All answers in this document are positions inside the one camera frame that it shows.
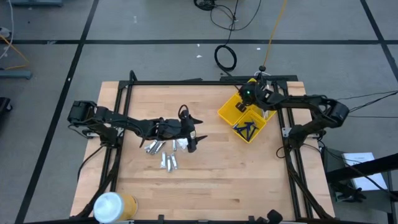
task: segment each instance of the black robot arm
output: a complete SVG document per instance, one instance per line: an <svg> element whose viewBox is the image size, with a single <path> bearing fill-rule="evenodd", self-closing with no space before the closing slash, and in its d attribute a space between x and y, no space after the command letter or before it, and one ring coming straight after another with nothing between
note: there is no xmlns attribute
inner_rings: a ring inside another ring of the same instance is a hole
<svg viewBox="0 0 398 224"><path fill-rule="evenodd" d="M202 121L192 118L186 105L180 107L178 118L180 120L164 120L163 118L137 120L110 111L103 106L97 106L92 101L75 101L68 121L70 126L87 127L99 135L102 145L109 147L118 144L119 134L116 128L122 128L133 131L142 138L140 147L145 140L167 141L186 138L188 151L194 152L198 141L206 137L196 137L195 124L200 124ZM105 126L105 124L112 124L112 127Z"/></svg>
<svg viewBox="0 0 398 224"><path fill-rule="evenodd" d="M244 84L239 89L243 105L256 105L264 111L281 108L309 109L313 120L307 124L296 124L287 138L292 148L300 148L309 134L319 133L324 128L340 127L347 118L349 109L336 100L324 95L284 96L266 88L261 80Z"/></svg>

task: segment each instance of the yellow plastic box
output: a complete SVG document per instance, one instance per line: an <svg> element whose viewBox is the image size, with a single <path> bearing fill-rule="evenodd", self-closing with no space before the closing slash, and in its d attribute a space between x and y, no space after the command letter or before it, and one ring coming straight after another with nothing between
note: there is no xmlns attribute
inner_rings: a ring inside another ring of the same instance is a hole
<svg viewBox="0 0 398 224"><path fill-rule="evenodd" d="M233 132L239 136L246 143L250 143L260 133L260 131L266 126L267 122L272 118L276 111L268 111L268 117L264 119L262 117L262 110L256 105L247 106L246 110L242 113L235 106L238 103L242 103L242 99L239 93L235 93L219 110L218 115L225 120L231 127L237 125L237 127L245 126L245 122L254 122L258 128L254 131L249 141L242 137L238 132L233 129Z"/></svg>

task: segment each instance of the white cable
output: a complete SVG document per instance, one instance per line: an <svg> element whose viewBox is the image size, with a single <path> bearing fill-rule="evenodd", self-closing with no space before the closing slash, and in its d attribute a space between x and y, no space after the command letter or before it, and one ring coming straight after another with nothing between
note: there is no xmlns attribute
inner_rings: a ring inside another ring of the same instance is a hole
<svg viewBox="0 0 398 224"><path fill-rule="evenodd" d="M12 40L14 39L14 12L12 11L11 0L8 0L8 3L10 4L10 12L11 12L11 40L10 40L10 44L6 47L4 53L0 56L0 59L2 59L3 56L5 56L5 54L7 53L8 49L12 45Z"/></svg>

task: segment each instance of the wooden table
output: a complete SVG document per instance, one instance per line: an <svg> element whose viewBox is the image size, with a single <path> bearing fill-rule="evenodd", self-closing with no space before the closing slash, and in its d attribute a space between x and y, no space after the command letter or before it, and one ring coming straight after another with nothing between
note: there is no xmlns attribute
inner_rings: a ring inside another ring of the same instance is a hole
<svg viewBox="0 0 398 224"><path fill-rule="evenodd" d="M113 109L117 86L117 82L104 82L98 105ZM291 95L305 94L302 82L288 82L288 86ZM247 220L249 215L266 217L275 209L284 220L294 220L286 164L275 155L282 146L278 117L275 115L257 138L246 144L217 115L217 110L235 92L234 86L133 86L130 117L177 118L178 109L186 104L193 117L204 121L196 126L198 136L208 135L194 153L178 151L178 170L168 173L159 168L161 153L146 154L144 148L139 148L141 139L126 131L116 191L138 199L134 219L156 220L163 214L167 220ZM296 124L305 124L311 119L309 110L294 109L293 114ZM314 139L306 143L318 146ZM89 140L85 157L99 144L99 139ZM163 150L170 154L171 142L167 142ZM71 215L79 213L98 188L104 152L83 168ZM309 190L333 216L320 153L308 146L303 146L301 153ZM297 190L304 217L302 194Z"/></svg>

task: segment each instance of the black floor tape line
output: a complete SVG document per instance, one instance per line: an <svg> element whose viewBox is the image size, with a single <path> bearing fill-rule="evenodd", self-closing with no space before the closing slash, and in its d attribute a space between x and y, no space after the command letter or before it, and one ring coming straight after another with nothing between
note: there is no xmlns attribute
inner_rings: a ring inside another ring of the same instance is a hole
<svg viewBox="0 0 398 224"><path fill-rule="evenodd" d="M40 173L42 172L45 158L47 157L47 153L49 152L52 138L54 136L55 129L57 128L58 121L61 116L63 105L65 104L65 100L68 95L69 87L72 82L73 75L75 74L76 66L79 62L81 51L83 50L84 41L87 38L88 31L90 29L91 22L93 21L94 14L98 5L99 0L94 0L93 5L91 7L90 13L88 14L88 18L86 21L85 28L83 29L83 33L80 37L80 43L76 49L75 56L70 65L70 69L65 79L65 84L63 85L60 98L58 100L57 106L55 108L54 115L52 117L49 130L47 131L47 135L45 136L44 143L42 146L42 150L40 151L39 158L37 159L36 166L33 170L32 177L30 178L29 185L26 189L26 193L24 195L24 199L22 200L21 207L19 208L15 223L23 223L29 209L30 202L32 201L33 194L35 192L37 182L39 181Z"/></svg>
<svg viewBox="0 0 398 224"><path fill-rule="evenodd" d="M268 44L269 40L242 39L229 40L230 44ZM147 45L147 44L223 44L223 39L180 39L180 40L85 40L84 44L104 45ZM13 40L13 44L79 44L80 40ZM297 45L397 45L398 40L272 40L272 44Z"/></svg>
<svg viewBox="0 0 398 224"><path fill-rule="evenodd" d="M394 57L392 56L390 49L387 46L387 43L384 41L384 37L380 32L379 26L377 26L376 20L374 20L374 17L372 15L372 12L366 2L366 0L361 0L361 4L363 9L365 10L365 13L369 19L369 22L372 25L373 31L378 39L378 41L381 42L381 48L383 49L384 55L386 55L387 61L391 67L391 70L394 74L394 76L396 77L396 80L398 81L398 67L396 64L396 61L394 59Z"/></svg>

